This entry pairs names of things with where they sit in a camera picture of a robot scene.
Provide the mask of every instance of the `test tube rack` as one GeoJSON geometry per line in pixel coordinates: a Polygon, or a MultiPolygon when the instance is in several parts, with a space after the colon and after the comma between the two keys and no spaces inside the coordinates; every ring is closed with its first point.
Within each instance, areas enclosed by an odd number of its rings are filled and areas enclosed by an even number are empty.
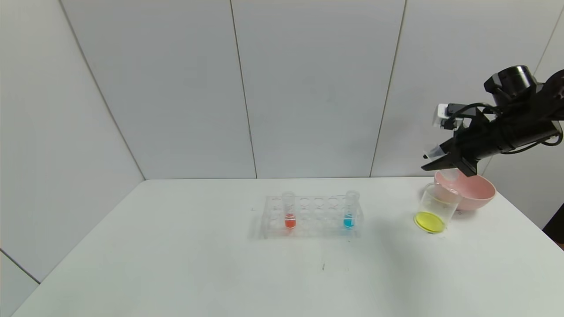
{"type": "Polygon", "coordinates": [[[261,237],[356,237],[364,215],[360,204],[347,212],[345,196],[295,196],[296,225],[287,228],[281,196],[267,196],[261,220],[261,237]]]}

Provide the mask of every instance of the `test tube with blue liquid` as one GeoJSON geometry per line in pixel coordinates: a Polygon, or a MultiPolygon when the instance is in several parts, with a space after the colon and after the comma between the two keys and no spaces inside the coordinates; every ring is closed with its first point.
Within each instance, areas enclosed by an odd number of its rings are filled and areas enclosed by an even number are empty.
{"type": "Polygon", "coordinates": [[[355,225],[359,198],[360,194],[355,191],[348,191],[345,196],[345,217],[343,219],[343,225],[346,228],[352,228],[355,225]]]}

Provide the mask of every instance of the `white wall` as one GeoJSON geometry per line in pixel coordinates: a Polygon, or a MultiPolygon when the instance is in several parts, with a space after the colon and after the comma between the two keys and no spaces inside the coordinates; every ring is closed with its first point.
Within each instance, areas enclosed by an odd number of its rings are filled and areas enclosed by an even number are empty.
{"type": "MultiPolygon", "coordinates": [[[[564,69],[564,19],[550,39],[535,77],[546,81],[564,69]]],[[[564,204],[564,145],[537,146],[516,155],[492,158],[484,176],[537,226],[543,228],[564,204]]]]}
{"type": "Polygon", "coordinates": [[[230,0],[63,0],[146,178],[255,178],[230,0]]]}
{"type": "Polygon", "coordinates": [[[0,254],[0,265],[0,316],[10,317],[39,284],[4,254],[0,254]]]}
{"type": "Polygon", "coordinates": [[[233,0],[259,178],[368,177],[404,0],[233,0]]]}
{"type": "Polygon", "coordinates": [[[3,0],[0,20],[2,248],[43,280],[143,178],[59,2],[3,0]]]}
{"type": "Polygon", "coordinates": [[[483,83],[492,74],[517,64],[535,71],[563,4],[407,1],[372,176],[432,175],[420,168],[425,144],[452,136],[431,125],[437,104],[491,103],[483,83]]]}

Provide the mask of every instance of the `yellow liquid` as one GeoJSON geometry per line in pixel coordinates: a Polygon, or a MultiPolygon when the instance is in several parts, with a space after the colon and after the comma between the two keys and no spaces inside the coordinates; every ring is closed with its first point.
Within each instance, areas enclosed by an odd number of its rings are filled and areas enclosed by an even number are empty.
{"type": "Polygon", "coordinates": [[[435,214],[428,212],[419,212],[415,215],[415,223],[425,231],[434,234],[443,232],[444,222],[435,214]]]}

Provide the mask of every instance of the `test tube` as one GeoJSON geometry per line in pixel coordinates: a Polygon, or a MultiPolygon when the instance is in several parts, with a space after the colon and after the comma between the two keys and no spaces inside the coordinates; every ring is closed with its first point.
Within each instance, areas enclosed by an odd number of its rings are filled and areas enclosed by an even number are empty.
{"type": "Polygon", "coordinates": [[[282,204],[284,205],[284,224],[288,229],[296,227],[296,196],[292,192],[282,194],[282,204]]]}
{"type": "Polygon", "coordinates": [[[346,228],[354,227],[359,198],[360,194],[355,191],[348,191],[345,196],[345,217],[343,219],[343,225],[346,228]]]}

